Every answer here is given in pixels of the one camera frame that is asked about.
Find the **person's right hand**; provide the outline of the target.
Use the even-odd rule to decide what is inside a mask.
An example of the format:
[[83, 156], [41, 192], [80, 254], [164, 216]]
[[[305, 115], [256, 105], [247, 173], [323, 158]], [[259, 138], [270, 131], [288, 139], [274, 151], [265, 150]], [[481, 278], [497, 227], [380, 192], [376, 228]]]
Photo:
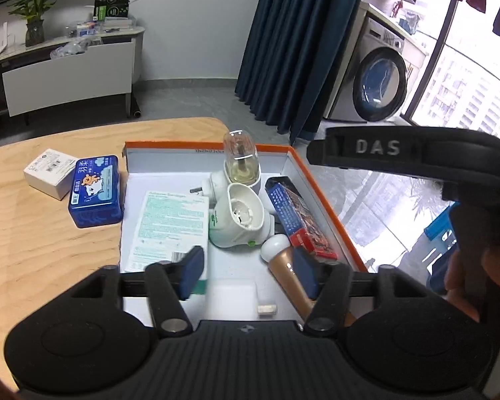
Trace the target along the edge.
[[472, 297], [484, 287], [487, 278], [500, 287], [500, 247], [486, 249], [481, 256], [481, 263], [475, 265], [474, 269], [468, 266], [469, 258], [460, 250], [451, 255], [444, 277], [446, 301], [479, 322], [480, 315], [472, 303]]

